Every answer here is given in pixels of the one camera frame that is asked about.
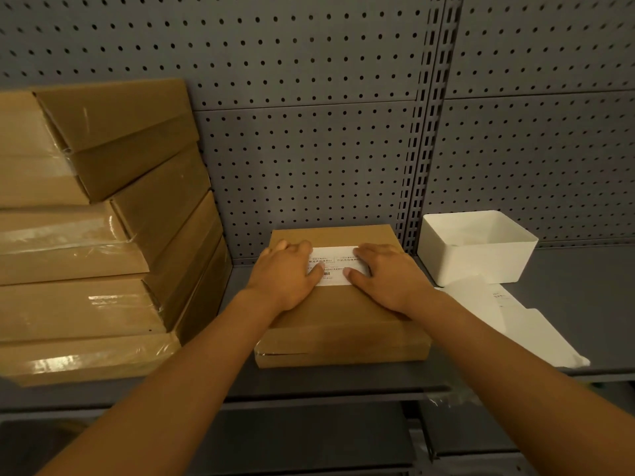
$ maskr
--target person's left hand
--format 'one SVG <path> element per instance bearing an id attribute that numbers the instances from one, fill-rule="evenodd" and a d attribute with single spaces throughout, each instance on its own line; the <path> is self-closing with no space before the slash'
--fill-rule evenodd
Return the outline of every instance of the person's left hand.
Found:
<path id="1" fill-rule="evenodd" d="M 323 264 L 317 264 L 307 274 L 312 252 L 308 240 L 297 245 L 281 240 L 273 249 L 266 248 L 254 265 L 246 288 L 271 302 L 277 313 L 293 309 L 324 275 Z"/>

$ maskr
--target person's right hand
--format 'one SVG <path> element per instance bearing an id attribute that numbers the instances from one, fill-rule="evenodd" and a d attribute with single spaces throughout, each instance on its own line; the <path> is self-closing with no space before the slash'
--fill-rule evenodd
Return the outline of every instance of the person's right hand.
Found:
<path id="1" fill-rule="evenodd" d="M 368 264 L 372 276 L 349 267 L 344 276 L 385 308 L 410 315 L 422 296 L 438 292 L 413 258 L 393 246 L 362 244 L 353 253 Z"/>

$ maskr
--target stack of boxes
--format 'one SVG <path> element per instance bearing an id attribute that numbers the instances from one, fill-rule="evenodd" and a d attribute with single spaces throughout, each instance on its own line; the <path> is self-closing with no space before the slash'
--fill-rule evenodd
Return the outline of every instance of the stack of boxes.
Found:
<path id="1" fill-rule="evenodd" d="M 0 376 L 147 374 L 231 259 L 181 80 L 0 94 Z"/>

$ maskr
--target hand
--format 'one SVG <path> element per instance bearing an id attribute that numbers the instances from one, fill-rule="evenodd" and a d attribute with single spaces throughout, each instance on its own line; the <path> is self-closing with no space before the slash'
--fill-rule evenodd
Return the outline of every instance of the hand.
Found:
<path id="1" fill-rule="evenodd" d="M 422 295 L 438 292 L 413 258 L 393 246 L 362 244 L 353 253 L 368 264 L 372 277 L 349 267 L 344 276 L 385 308 L 411 315 Z"/>
<path id="2" fill-rule="evenodd" d="M 324 265 L 317 264 L 309 274 L 309 255 L 313 247 L 308 240 L 290 245 L 281 240 L 266 248 L 253 267 L 247 289 L 273 304 L 276 314 L 291 310 L 302 302 L 324 275 Z"/>

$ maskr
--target person's right arm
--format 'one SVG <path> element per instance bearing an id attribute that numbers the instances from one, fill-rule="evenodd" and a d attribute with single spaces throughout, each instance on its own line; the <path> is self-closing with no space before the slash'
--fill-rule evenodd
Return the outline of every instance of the person's right arm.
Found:
<path id="1" fill-rule="evenodd" d="M 355 254 L 372 277 L 345 269 L 351 283 L 423 325 L 541 475 L 635 475 L 635 418 L 435 290 L 410 256 L 374 244 Z"/>

